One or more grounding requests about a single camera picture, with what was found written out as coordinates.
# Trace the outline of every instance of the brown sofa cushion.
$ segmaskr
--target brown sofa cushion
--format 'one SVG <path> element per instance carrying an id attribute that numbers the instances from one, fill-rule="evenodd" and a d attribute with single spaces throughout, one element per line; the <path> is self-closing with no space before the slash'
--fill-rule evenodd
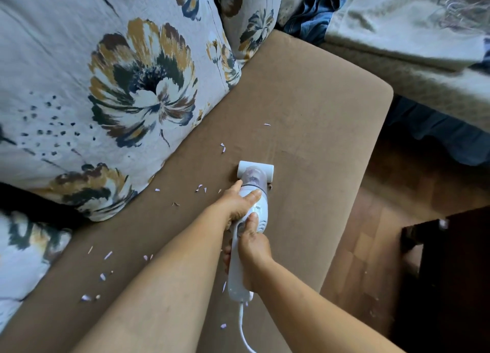
<path id="1" fill-rule="evenodd" d="M 74 234 L 4 330 L 0 351 L 70 350 L 144 267 L 143 255 L 156 253 L 230 186 L 241 159 L 275 165 L 265 233 L 274 257 L 319 290 L 392 95 L 368 72 L 274 31 L 243 68 L 236 88 L 150 186 L 114 218 Z M 207 193 L 195 193 L 198 184 Z M 111 270 L 101 282 L 99 274 Z M 199 352 L 245 351 L 238 305 L 222 294 L 225 279 L 220 264 Z M 83 294 L 101 299 L 80 302 Z M 220 330 L 223 323 L 228 327 Z M 260 298 L 245 310 L 243 326 L 258 352 L 287 351 Z"/>

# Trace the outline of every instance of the handheld vacuum cleaner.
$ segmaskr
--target handheld vacuum cleaner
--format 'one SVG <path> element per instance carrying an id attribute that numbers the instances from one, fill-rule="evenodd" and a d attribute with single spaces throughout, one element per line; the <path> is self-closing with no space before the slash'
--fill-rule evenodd
<path id="1" fill-rule="evenodd" d="M 247 214 L 232 223 L 230 231 L 233 233 L 233 241 L 231 244 L 230 268 L 228 271 L 228 294 L 232 300 L 240 303 L 239 311 L 239 328 L 242 340 L 249 352 L 255 353 L 249 347 L 243 335 L 242 320 L 243 320 L 243 303 L 249 302 L 253 298 L 253 292 L 248 291 L 243 286 L 243 267 L 238 256 L 238 240 L 245 230 L 245 222 L 248 216 L 256 212 L 259 217 L 257 232 L 262 233 L 267 226 L 268 207 L 267 207 L 267 184 L 272 183 L 274 176 L 274 165 L 264 163 L 240 161 L 238 164 L 237 177 L 243 181 L 239 194 L 245 197 L 255 189 L 262 190 L 262 196 L 259 202 L 247 212 Z"/>

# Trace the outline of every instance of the parquet floor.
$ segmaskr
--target parquet floor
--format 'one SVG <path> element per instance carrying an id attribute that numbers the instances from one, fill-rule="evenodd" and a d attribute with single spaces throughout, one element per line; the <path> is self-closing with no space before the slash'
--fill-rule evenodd
<path id="1" fill-rule="evenodd" d="M 435 141 L 383 130 L 321 294 L 384 336 L 395 318 L 403 226 L 490 205 L 490 168 L 463 166 Z"/>

